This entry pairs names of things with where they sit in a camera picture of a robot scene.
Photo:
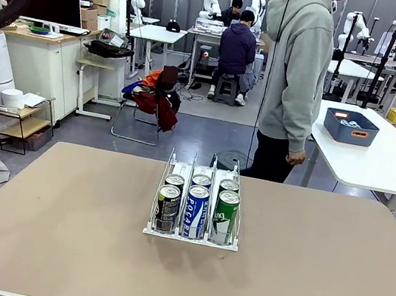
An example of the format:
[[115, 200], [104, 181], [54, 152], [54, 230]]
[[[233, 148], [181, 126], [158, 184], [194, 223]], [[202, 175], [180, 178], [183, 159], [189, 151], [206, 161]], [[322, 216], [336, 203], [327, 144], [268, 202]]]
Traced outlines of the person's right hand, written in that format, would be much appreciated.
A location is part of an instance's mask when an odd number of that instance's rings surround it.
[[307, 159], [307, 153], [305, 150], [301, 150], [298, 152], [289, 151], [286, 155], [286, 162], [291, 166], [301, 165]]

